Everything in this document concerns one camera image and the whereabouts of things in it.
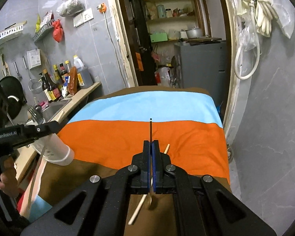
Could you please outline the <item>person's left hand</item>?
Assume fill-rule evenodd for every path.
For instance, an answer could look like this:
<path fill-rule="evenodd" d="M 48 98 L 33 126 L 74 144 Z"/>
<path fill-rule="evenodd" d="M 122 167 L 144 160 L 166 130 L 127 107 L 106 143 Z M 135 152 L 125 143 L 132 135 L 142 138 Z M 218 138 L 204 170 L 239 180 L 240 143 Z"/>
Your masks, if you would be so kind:
<path fill-rule="evenodd" d="M 5 171 L 0 174 L 0 190 L 8 196 L 16 198 L 19 195 L 19 190 L 12 157 L 5 160 L 4 167 Z"/>

